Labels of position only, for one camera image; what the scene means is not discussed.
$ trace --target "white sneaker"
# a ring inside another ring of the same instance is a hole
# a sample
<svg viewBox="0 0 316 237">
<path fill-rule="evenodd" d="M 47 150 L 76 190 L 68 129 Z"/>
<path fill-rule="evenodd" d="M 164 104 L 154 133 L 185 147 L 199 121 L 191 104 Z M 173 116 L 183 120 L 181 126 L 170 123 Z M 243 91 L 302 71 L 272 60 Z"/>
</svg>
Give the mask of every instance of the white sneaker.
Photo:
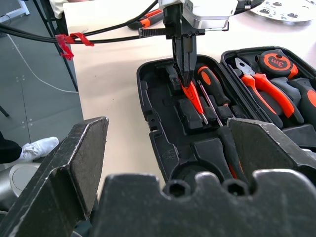
<svg viewBox="0 0 316 237">
<path fill-rule="evenodd" d="M 47 156 L 57 145 L 57 137 L 48 137 L 40 139 L 31 144 L 27 143 L 22 147 L 22 153 L 17 161 L 32 162 L 40 157 Z"/>
</svg>

